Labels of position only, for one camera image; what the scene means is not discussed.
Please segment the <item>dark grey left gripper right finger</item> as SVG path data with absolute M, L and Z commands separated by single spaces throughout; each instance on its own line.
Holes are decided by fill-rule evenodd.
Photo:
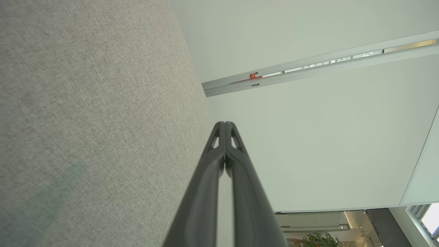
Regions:
M 225 147 L 225 168 L 232 180 L 234 246 L 287 246 L 238 129 L 230 121 L 225 123 Z

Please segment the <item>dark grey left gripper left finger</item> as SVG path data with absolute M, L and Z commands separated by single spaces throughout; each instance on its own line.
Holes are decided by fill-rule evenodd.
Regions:
M 225 123 L 217 122 L 207 140 L 163 246 L 216 246 L 218 180 L 224 171 L 224 156 Z

